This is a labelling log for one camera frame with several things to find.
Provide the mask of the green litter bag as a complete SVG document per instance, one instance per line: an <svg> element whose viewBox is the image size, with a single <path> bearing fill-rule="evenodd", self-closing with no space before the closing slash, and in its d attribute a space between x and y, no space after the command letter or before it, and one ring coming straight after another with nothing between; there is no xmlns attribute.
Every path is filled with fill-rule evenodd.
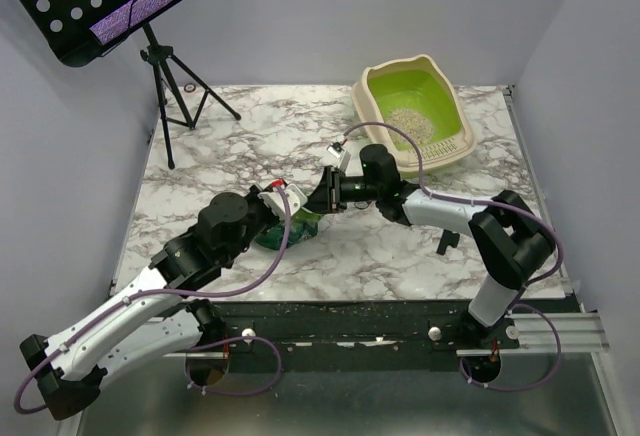
<svg viewBox="0 0 640 436"><path fill-rule="evenodd" d="M317 236L319 232L320 215L301 209L291 220L286 247L310 240ZM280 222L267 231L259 234L255 239L255 244L261 248L278 251L285 234L285 223Z"/></svg>

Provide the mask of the black binder clip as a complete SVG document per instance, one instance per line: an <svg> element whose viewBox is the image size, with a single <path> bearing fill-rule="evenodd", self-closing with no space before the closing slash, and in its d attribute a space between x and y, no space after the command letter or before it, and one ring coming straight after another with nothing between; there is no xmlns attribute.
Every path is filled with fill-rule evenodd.
<svg viewBox="0 0 640 436"><path fill-rule="evenodd" d="M444 256L449 248L457 248L460 242L460 234L444 230L441 234L436 253Z"/></svg>

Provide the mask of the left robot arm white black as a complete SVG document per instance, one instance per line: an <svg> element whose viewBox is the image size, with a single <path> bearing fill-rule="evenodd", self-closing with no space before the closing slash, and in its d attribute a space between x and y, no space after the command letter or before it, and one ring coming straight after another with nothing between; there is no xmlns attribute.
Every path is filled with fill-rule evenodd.
<svg viewBox="0 0 640 436"><path fill-rule="evenodd" d="M216 195L193 226L167 242L99 308L54 335L31 335L21 342L30 373L14 397L15 411L29 414L22 396L35 382L40 408L63 421L90 406L108 383L150 359L193 346L214 349L221 341L220 324L195 308L178 308L180 302L208 299L202 287L231 268L258 235L278 223L290 225L306 202L297 186L282 180L265 189L253 186L246 195ZM178 310L167 322L148 326L170 309Z"/></svg>

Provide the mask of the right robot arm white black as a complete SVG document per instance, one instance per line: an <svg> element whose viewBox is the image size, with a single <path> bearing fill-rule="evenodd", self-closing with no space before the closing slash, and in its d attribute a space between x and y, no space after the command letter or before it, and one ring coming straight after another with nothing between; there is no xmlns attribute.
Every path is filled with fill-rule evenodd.
<svg viewBox="0 0 640 436"><path fill-rule="evenodd" d="M438 227L473 238L488 276L459 327L467 345L485 346L496 336L496 323L525 283L555 251L551 230L513 191L505 190L486 203L450 195L429 196L419 185L401 178L385 146L369 144L362 148L359 159L361 176L325 167L305 208L326 215L344 211L349 203L373 202L391 222Z"/></svg>

